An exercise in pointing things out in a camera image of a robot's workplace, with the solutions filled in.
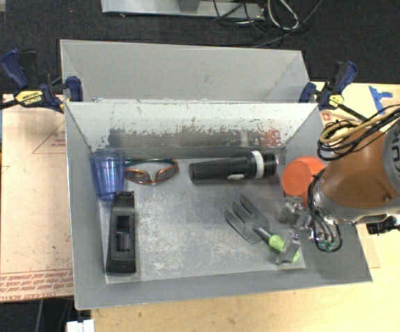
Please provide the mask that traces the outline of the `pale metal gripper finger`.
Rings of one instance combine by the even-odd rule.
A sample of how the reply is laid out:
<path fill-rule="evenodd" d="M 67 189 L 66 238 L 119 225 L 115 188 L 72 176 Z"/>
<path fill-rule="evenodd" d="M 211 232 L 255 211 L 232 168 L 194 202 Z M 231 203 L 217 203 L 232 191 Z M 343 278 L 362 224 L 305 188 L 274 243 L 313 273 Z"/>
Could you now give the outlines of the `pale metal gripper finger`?
<path fill-rule="evenodd" d="M 281 223 L 295 222 L 305 211 L 304 199 L 301 197 L 286 197 L 284 205 L 279 209 L 277 219 Z"/>
<path fill-rule="evenodd" d="M 276 257 L 275 263 L 277 265 L 284 265 L 297 262 L 298 258 L 300 257 L 300 247 L 301 242 L 298 234 L 290 232 L 286 241 L 284 242 L 283 248 Z"/>

